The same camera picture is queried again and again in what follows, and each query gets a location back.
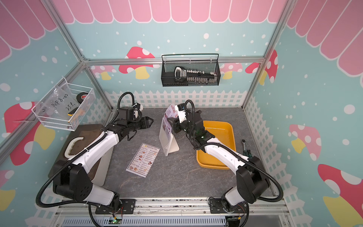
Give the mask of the red special menu sheet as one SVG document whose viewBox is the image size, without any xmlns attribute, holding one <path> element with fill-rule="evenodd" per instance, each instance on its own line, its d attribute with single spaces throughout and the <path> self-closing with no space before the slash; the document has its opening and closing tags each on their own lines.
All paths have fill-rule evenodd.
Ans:
<svg viewBox="0 0 363 227">
<path fill-rule="evenodd" d="M 178 115 L 177 115 L 177 111 L 175 109 L 175 105 L 172 104 L 165 111 L 163 119 L 162 119 L 162 125 L 161 125 L 162 131 L 166 134 L 166 137 L 168 140 L 170 140 L 173 132 L 171 130 L 171 126 L 168 123 L 167 119 L 177 118 L 177 117 L 178 117 Z"/>
</svg>

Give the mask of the white acrylic menu holder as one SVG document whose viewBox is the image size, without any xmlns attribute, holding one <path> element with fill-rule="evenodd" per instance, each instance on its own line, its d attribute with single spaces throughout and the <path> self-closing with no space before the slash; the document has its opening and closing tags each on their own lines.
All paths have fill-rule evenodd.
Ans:
<svg viewBox="0 0 363 227">
<path fill-rule="evenodd" d="M 160 127 L 159 140 L 165 156 L 168 156 L 170 153 L 177 152 L 180 149 L 176 138 L 172 133 L 172 128 L 164 117 Z"/>
</svg>

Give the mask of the yellow-header old menu sheet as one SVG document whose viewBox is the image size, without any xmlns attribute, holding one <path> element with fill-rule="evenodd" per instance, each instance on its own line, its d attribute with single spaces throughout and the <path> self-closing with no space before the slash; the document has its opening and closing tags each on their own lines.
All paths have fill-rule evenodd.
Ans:
<svg viewBox="0 0 363 227">
<path fill-rule="evenodd" d="M 160 148 L 142 143 L 126 171 L 146 178 L 159 151 Z"/>
</svg>

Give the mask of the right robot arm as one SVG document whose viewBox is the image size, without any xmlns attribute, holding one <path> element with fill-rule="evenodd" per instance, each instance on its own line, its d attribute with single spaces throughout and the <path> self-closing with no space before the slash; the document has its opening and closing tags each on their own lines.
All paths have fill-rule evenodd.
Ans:
<svg viewBox="0 0 363 227">
<path fill-rule="evenodd" d="M 215 157 L 235 174 L 236 186 L 221 196 L 226 206 L 235 206 L 240 202 L 255 203 L 269 188 L 270 182 L 261 160 L 243 156 L 223 144 L 205 129 L 199 111 L 188 114 L 182 122 L 179 117 L 169 117 L 167 122 L 174 133 L 184 131 L 194 148 Z"/>
</svg>

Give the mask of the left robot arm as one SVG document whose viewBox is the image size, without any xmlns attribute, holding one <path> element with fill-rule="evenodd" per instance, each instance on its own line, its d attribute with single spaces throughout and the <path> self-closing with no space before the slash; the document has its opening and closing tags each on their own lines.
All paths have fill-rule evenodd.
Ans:
<svg viewBox="0 0 363 227">
<path fill-rule="evenodd" d="M 121 208 L 119 194 L 94 185 L 88 174 L 92 167 L 123 139 L 131 140 L 130 133 L 148 129 L 154 120 L 143 116 L 137 107 L 123 107 L 97 139 L 80 153 L 54 166 L 53 192 L 74 203 L 104 206 L 111 210 Z"/>
</svg>

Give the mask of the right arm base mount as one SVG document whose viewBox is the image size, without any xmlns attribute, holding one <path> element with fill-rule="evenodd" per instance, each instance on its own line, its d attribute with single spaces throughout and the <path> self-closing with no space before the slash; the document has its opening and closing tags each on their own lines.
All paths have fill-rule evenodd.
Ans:
<svg viewBox="0 0 363 227">
<path fill-rule="evenodd" d="M 212 214 L 247 214 L 249 212 L 247 203 L 240 202 L 237 205 L 230 205 L 222 198 L 209 197 L 208 205 Z"/>
</svg>

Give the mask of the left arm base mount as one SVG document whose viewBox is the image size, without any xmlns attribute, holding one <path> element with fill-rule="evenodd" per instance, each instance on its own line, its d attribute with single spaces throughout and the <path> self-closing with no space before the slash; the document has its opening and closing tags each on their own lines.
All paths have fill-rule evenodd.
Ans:
<svg viewBox="0 0 363 227">
<path fill-rule="evenodd" d="M 97 207 L 95 213 L 101 214 L 133 214 L 135 209 L 135 199 L 119 199 L 116 202 L 112 202 L 110 205 L 101 205 Z"/>
</svg>

